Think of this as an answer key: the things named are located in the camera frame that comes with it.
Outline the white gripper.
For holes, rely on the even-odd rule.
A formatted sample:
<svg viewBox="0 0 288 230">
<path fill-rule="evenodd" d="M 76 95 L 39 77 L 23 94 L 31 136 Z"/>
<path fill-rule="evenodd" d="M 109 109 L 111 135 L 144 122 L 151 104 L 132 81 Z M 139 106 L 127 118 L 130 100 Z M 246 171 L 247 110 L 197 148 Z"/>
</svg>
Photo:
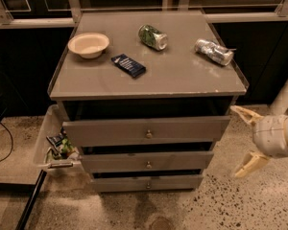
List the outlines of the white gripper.
<svg viewBox="0 0 288 230">
<path fill-rule="evenodd" d="M 288 157 L 288 116 L 265 116 L 242 106 L 232 105 L 230 109 L 238 114 L 249 126 L 254 127 L 252 138 L 262 152 L 248 152 L 241 164 L 234 170 L 235 178 L 243 178 L 262 169 L 270 162 L 270 157 Z"/>
</svg>

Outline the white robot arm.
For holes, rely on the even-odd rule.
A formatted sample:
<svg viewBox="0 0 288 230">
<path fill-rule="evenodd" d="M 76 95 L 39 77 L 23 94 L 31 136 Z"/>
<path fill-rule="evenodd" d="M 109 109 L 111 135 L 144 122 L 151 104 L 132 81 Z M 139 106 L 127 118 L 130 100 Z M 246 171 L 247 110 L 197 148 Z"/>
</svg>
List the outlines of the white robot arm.
<svg viewBox="0 0 288 230">
<path fill-rule="evenodd" d="M 263 168 L 271 159 L 288 157 L 288 80 L 270 105 L 270 115 L 262 116 L 245 107 L 230 109 L 252 128 L 252 141 L 257 151 L 247 153 L 233 175 L 242 178 Z"/>
</svg>

